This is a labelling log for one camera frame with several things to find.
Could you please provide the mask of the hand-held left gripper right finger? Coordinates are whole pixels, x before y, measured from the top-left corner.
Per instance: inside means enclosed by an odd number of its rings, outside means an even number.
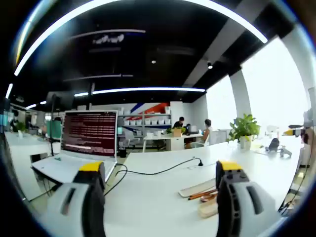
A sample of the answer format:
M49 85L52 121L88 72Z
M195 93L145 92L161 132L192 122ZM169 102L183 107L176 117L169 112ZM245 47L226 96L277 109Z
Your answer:
M216 189L218 237L264 236L281 220L273 197L235 162L216 162Z

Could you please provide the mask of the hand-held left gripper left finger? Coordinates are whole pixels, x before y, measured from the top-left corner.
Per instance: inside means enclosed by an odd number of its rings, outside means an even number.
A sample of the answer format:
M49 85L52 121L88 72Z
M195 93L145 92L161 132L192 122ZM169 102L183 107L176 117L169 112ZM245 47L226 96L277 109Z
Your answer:
M81 166L48 201L45 230L51 237L104 237L104 163Z

